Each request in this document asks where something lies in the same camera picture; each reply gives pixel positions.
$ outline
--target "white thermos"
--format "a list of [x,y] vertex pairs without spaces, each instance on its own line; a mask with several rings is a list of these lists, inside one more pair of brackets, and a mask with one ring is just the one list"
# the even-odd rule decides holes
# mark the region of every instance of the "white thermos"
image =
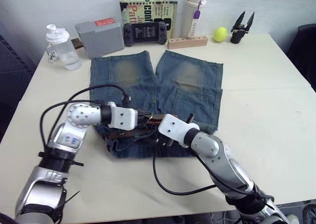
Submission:
[[69,33],[65,28],[56,28],[55,25],[46,26],[46,40],[52,45],[60,60],[68,70],[76,70],[81,67],[76,50],[69,39]]
[[204,8],[206,0],[186,0],[182,14],[182,37],[192,38],[195,36],[201,10]]

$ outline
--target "clear water bottle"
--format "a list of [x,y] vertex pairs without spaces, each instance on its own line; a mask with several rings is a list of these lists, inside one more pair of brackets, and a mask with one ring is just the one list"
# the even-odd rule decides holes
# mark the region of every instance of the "clear water bottle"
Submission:
[[52,45],[66,69],[79,69],[82,62],[79,59],[78,54],[69,39],[69,33],[65,28],[56,28],[55,25],[47,25],[46,30],[46,40]]

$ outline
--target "black cable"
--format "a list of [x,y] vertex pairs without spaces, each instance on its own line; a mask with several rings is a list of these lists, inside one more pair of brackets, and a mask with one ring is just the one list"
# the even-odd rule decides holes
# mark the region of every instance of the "black cable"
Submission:
[[39,131],[40,131],[40,136],[41,136],[41,139],[42,139],[42,142],[43,142],[43,145],[44,145],[44,150],[46,150],[45,136],[44,136],[44,131],[43,131],[43,120],[44,120],[45,114],[46,114],[49,110],[51,110],[51,109],[53,109],[53,108],[56,108],[56,107],[58,107],[58,106],[61,106],[61,105],[67,106],[67,104],[70,104],[70,103],[77,103],[77,102],[90,102],[90,103],[94,103],[94,100],[81,99],[81,100],[69,100],[69,101],[60,102],[60,103],[57,103],[57,104],[54,104],[54,105],[48,107],[48,108],[45,109],[44,112],[41,114],[41,116],[40,116],[40,121],[39,121]]
[[234,222],[234,224],[237,224],[237,223],[239,223],[241,221],[241,217],[236,221],[236,222]]
[[140,140],[140,139],[144,139],[147,137],[150,137],[151,135],[153,135],[155,132],[157,131],[157,127],[155,129],[153,129],[152,131],[148,131],[147,133],[140,135],[139,137],[135,138],[128,146],[132,145],[134,142]]
[[61,213],[60,218],[59,218],[59,220],[58,220],[58,223],[57,223],[57,224],[60,224],[60,223],[61,223],[61,221],[63,220],[63,216],[64,216],[64,214],[63,214],[63,213]]
[[223,218],[222,218],[223,219],[223,224],[225,224],[225,213],[226,212],[223,212]]
[[160,188],[162,188],[167,193],[170,193],[170,194],[173,194],[173,195],[179,195],[179,196],[191,195],[191,194],[199,193],[199,192],[202,192],[202,191],[205,191],[205,190],[208,190],[208,189],[216,187],[216,185],[210,185],[210,186],[207,186],[207,187],[204,187],[204,188],[199,188],[199,189],[196,189],[196,190],[193,190],[193,191],[190,191],[190,192],[183,192],[183,193],[173,192],[173,191],[167,189],[166,187],[164,187],[162,185],[162,183],[159,181],[158,176],[157,176],[157,172],[156,172],[156,151],[154,151],[154,153],[153,153],[153,169],[154,169],[155,179],[156,179],[158,185],[160,186]]
[[[80,90],[80,91],[78,91],[77,93],[73,94],[73,95],[68,99],[68,101],[74,99],[77,95],[82,94],[82,93],[84,93],[84,92],[86,92],[86,91],[93,90],[93,89],[97,89],[97,88],[102,88],[102,87],[114,87],[114,88],[117,88],[117,89],[119,89],[119,90],[122,91],[122,93],[123,93],[124,96],[128,96],[128,94],[126,93],[126,91],[125,91],[122,87],[120,87],[120,86],[112,85],[112,84],[102,84],[102,85],[87,87],[87,88],[85,88],[85,89],[83,89],[83,90]],[[57,116],[57,118],[56,118],[56,120],[55,120],[55,122],[54,122],[54,124],[53,124],[53,126],[52,126],[52,128],[51,128],[51,130],[50,130],[50,133],[49,133],[49,135],[48,135],[47,143],[49,143],[49,140],[50,140],[50,138],[51,138],[51,136],[52,136],[52,134],[53,134],[53,132],[54,132],[54,130],[55,130],[55,127],[56,127],[56,125],[57,125],[57,123],[58,123],[60,117],[62,116],[63,112],[65,111],[65,109],[66,109],[66,105],[60,110],[60,112],[59,112],[59,114],[58,114],[58,116]]]
[[0,213],[0,223],[2,224],[19,224],[6,214]]
[[74,198],[81,190],[77,191],[73,196],[71,196],[69,199],[67,199],[65,202],[63,202],[62,204],[59,204],[56,208],[54,208],[54,210],[57,210],[58,208],[60,208],[61,206],[64,206],[66,203],[68,203],[70,200],[72,200],[72,198]]
[[[211,169],[204,163],[204,161],[192,150],[193,154],[195,157],[197,157],[197,159],[202,163],[202,165],[207,169],[207,171],[214,177],[214,179],[216,179],[220,184],[222,184],[223,186],[237,192],[240,194],[244,194],[244,195],[258,195],[258,198],[267,198],[267,199],[272,199],[272,201],[274,201],[274,197],[270,196],[270,195],[261,195],[258,193],[254,193],[254,192],[246,192],[246,191],[242,191],[239,190],[235,187],[230,186],[229,184],[225,183],[224,181],[222,181],[220,178],[218,178],[212,171]],[[266,202],[264,202],[265,205],[267,205],[269,208],[271,208],[272,210],[274,210],[274,208],[272,206],[270,206],[269,204],[267,204]]]
[[233,191],[235,191],[237,193],[240,193],[240,194],[245,194],[245,195],[252,195],[252,194],[254,194],[253,192],[242,191],[242,190],[239,190],[239,189],[237,189],[235,187],[230,186],[229,184],[226,184],[224,181],[222,181],[221,179],[216,177],[216,175],[211,171],[211,169],[204,163],[204,161],[195,152],[193,152],[193,154],[202,163],[202,165],[207,169],[207,171],[214,177],[214,179],[216,179],[220,184],[222,184],[226,188],[229,188],[229,189],[231,189],[231,190],[233,190]]
[[303,224],[307,224],[307,216],[310,216],[310,209],[316,207],[316,203],[312,202],[312,203],[307,203],[303,210],[302,210],[302,216],[303,216]]

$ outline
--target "yellow ball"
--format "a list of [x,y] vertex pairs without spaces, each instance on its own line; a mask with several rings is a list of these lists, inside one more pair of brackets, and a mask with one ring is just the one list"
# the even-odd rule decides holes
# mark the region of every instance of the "yellow ball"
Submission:
[[225,27],[219,27],[216,31],[215,34],[213,36],[213,39],[216,42],[221,42],[224,41],[225,38],[227,37],[227,30]]

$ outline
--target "wooden block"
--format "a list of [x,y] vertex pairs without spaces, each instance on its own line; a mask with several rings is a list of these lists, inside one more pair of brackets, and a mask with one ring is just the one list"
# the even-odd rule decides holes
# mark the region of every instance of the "wooden block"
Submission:
[[205,46],[207,44],[207,41],[208,41],[208,38],[205,35],[196,36],[191,39],[183,39],[183,38],[169,39],[168,49]]

